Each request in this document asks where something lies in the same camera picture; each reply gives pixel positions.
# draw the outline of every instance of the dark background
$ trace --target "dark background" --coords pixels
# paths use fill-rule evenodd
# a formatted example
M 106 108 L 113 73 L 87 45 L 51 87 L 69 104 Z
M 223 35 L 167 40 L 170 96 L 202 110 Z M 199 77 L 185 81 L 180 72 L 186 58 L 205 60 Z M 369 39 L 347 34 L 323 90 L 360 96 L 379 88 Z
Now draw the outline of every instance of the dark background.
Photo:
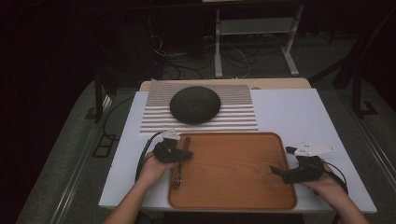
M 213 31 L 214 23 L 208 19 L 214 18 L 213 11 L 194 12 L 193 18 L 183 22 L 190 12 L 183 15 L 182 10 L 177 16 L 169 12 L 152 15 L 147 11 L 113 10 L 139 6 L 139 2 L 1 2 L 1 223 L 16 221 L 71 108 L 95 75 L 100 74 L 110 94 L 142 79 L 160 79 L 161 61 L 151 51 L 149 32 L 169 39 L 180 37 L 174 46 L 199 54 L 199 36 Z M 383 5 L 375 0 L 311 1 L 304 9 L 299 35 L 364 33 L 365 24 L 378 16 Z M 156 21 L 151 30 L 147 27 L 148 16 Z M 176 27 L 190 24 L 194 29 L 185 29 L 187 33 L 173 32 Z M 384 86 L 395 83 L 395 62 L 390 56 L 396 49 L 395 24 L 387 27 L 381 41 L 371 49 L 372 58 L 366 59 L 370 69 L 363 70 L 378 74 L 366 75 L 373 82 L 389 78 L 388 83 L 378 85 L 394 104 L 394 91 Z M 389 56 L 385 62 L 393 67 L 384 68 L 384 61 L 375 56 L 383 56 L 384 52 Z

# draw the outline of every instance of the white tag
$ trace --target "white tag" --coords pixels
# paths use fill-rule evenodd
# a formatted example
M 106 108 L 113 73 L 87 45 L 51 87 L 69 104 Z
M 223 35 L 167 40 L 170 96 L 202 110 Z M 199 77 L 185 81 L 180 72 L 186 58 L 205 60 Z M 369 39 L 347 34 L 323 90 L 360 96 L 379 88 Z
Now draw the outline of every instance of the white tag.
M 175 129 L 168 130 L 166 132 L 161 133 L 162 138 L 169 138 L 169 139 L 175 139 L 175 140 L 180 140 L 180 136 L 178 133 L 175 131 Z
M 335 151 L 335 147 L 327 147 L 314 143 L 303 142 L 303 144 L 300 145 L 297 148 L 297 150 L 294 152 L 294 155 L 311 157 L 311 156 L 317 156 L 320 154 L 325 154 L 334 151 Z

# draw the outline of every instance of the floor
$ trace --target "floor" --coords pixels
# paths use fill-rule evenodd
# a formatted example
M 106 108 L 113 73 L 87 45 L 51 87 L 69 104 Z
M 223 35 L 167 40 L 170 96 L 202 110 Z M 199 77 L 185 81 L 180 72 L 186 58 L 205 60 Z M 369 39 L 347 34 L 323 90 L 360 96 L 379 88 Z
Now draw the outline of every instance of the floor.
M 290 77 L 280 53 L 285 41 L 286 37 L 282 35 L 223 39 L 224 78 Z M 291 55 L 300 77 L 310 78 L 342 59 L 354 42 L 355 39 L 346 38 L 330 43 L 327 34 L 298 36 Z M 205 45 L 207 52 L 201 58 L 183 52 L 167 52 L 163 79 L 215 78 L 213 39 L 206 38 Z M 349 157 L 377 207 L 377 213 L 366 216 L 372 223 L 392 223 L 396 220 L 393 211 L 396 207 L 396 188 L 391 171 L 391 165 L 396 164 L 393 150 L 396 144 L 396 114 L 369 83 L 363 82 L 362 99 L 371 102 L 378 115 L 358 119 L 350 109 L 350 87 L 336 90 L 332 86 L 336 74 L 337 70 L 313 83 L 312 87 L 318 90 Z M 94 123 L 93 83 L 86 88 L 76 101 L 18 223 L 99 223 L 109 214 L 107 209 L 97 204 L 117 149 L 117 141 L 111 147 L 98 145 L 102 133 L 120 137 L 136 91 L 121 89 L 117 95 L 108 96 L 104 117 Z M 109 156 L 93 157 L 96 149 L 97 155 L 106 154 L 109 149 Z M 304 222 L 331 223 L 333 215 L 304 215 Z

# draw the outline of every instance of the gray carpet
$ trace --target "gray carpet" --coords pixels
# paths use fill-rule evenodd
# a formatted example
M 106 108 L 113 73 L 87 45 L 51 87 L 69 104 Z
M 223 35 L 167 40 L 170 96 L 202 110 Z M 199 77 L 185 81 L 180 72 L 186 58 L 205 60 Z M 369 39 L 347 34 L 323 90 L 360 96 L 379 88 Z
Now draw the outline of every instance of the gray carpet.
M 251 65 L 249 77 L 289 77 L 286 63 L 279 53 L 284 39 L 273 36 L 270 38 L 264 36 L 262 39 L 265 40 L 264 44 L 257 44 L 256 40 L 253 43 L 230 40 L 230 43 L 236 42 L 235 47 L 243 49 L 246 55 L 250 52 L 255 56 L 246 57 L 250 62 L 256 60 Z M 309 78 L 343 58 L 350 51 L 353 43 L 353 39 L 340 39 L 330 44 L 327 35 L 299 37 L 291 54 L 301 77 Z M 223 50 L 226 51 L 222 54 L 230 55 L 222 62 L 224 77 L 245 75 L 248 68 L 240 54 L 231 49 Z M 163 78 L 214 78 L 211 53 L 203 59 L 193 61 L 190 59 L 170 60 L 171 63 L 164 68 Z M 175 64 L 183 64 L 193 69 L 183 69 L 179 72 Z M 375 106 L 378 115 L 365 116 L 364 120 L 357 119 L 350 111 L 350 89 L 338 91 L 332 87 L 331 83 L 335 75 L 336 71 L 314 83 L 313 87 L 318 89 L 349 157 L 378 209 L 378 213 L 367 215 L 367 217 L 372 223 L 392 223 L 396 220 L 396 214 L 393 212 L 393 208 L 396 207 L 395 190 L 384 174 L 383 167 L 375 158 L 372 143 L 367 140 L 366 134 L 361 130 L 361 123 L 364 122 L 364 125 L 370 128 L 377 143 L 394 162 L 396 158 L 393 150 L 396 144 L 395 113 L 378 97 L 370 84 L 364 83 L 363 99 Z M 64 125 L 49 160 L 21 212 L 18 223 L 50 223 L 53 217 L 56 220 L 53 223 L 100 223 L 108 215 L 109 211 L 97 204 L 117 149 L 117 141 L 114 142 L 107 158 L 94 158 L 92 153 L 104 132 L 102 128 L 107 116 L 106 133 L 115 134 L 116 138 L 120 138 L 123 122 L 132 102 L 129 97 L 134 95 L 134 91 L 120 90 L 117 96 L 112 96 L 112 104 L 106 109 L 102 122 L 94 124 L 92 119 L 85 119 L 89 109 L 94 107 L 93 86 L 87 87 Z M 100 148 L 98 153 L 105 153 L 105 150 Z M 71 177 L 74 177 L 74 186 L 70 185 Z M 70 196 L 71 200 L 61 203 L 63 209 L 57 210 L 64 192 Z M 332 218 L 333 214 L 304 215 L 304 221 L 307 224 L 331 223 Z

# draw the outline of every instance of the white table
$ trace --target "white table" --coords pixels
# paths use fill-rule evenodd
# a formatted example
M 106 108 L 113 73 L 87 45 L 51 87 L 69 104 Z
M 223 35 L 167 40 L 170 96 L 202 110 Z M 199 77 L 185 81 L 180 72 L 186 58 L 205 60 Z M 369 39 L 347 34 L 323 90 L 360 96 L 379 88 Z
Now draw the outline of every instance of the white table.
M 260 132 L 277 133 L 285 147 L 298 147 L 303 141 L 314 142 L 324 146 L 335 147 L 334 153 L 321 157 L 337 166 L 345 175 L 350 197 L 363 213 L 376 212 L 370 195 L 347 155 L 347 152 L 336 132 L 329 115 L 315 89 L 251 90 L 251 97 L 257 115 Z M 137 92 L 120 143 L 109 171 L 99 205 L 114 208 L 134 183 L 134 173 L 140 154 L 150 135 L 139 133 L 143 118 L 147 91 Z M 148 151 L 157 142 L 157 136 Z M 291 168 L 297 167 L 294 155 L 287 155 Z M 142 209 L 152 211 L 176 211 L 168 201 L 170 172 L 148 192 Z M 297 205 L 290 211 L 250 211 L 282 213 L 316 213 L 332 209 L 311 190 L 296 184 Z

